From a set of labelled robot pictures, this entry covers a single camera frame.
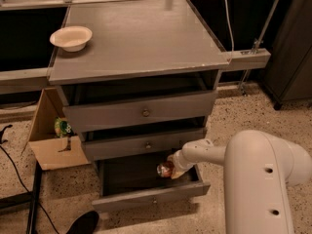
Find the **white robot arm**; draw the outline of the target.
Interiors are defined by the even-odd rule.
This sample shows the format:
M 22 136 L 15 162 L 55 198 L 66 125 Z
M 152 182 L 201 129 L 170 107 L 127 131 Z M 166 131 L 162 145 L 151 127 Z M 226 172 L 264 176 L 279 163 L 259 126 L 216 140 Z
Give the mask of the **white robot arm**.
M 226 234 L 294 234 L 287 188 L 312 176 L 312 157 L 300 145 L 246 130 L 224 147 L 187 142 L 168 160 L 171 178 L 201 162 L 223 167 Z

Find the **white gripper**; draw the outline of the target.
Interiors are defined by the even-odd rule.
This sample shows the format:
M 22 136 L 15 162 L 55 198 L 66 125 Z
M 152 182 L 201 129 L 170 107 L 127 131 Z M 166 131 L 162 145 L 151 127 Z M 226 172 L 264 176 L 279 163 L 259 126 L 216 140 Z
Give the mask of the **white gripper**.
M 169 155 L 167 161 L 174 163 L 174 168 L 172 171 L 171 179 L 177 179 L 183 176 L 188 170 L 190 170 L 194 163 L 188 161 L 181 150 L 175 152 L 173 155 Z

